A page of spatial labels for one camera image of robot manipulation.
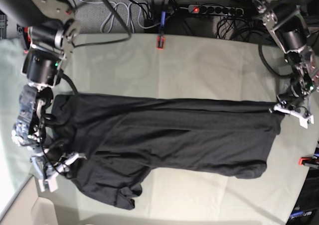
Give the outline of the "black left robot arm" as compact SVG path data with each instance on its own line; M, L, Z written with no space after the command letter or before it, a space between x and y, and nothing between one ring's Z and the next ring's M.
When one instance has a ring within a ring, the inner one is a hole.
M319 89L319 67L313 48L308 45L310 30L300 7L312 0L253 0L256 19L285 55L292 73L285 75L290 85L277 95L279 107L294 111Z

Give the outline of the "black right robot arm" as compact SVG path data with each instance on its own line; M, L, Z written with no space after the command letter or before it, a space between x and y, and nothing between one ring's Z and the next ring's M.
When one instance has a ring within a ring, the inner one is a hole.
M0 9L27 30L30 40L21 69L27 84L19 96L12 139L33 151L41 178L71 178L71 156L62 150L65 141L46 135L46 129L57 123L46 111L53 102L53 88L68 80L64 71L80 29L74 7L68 0L0 0Z

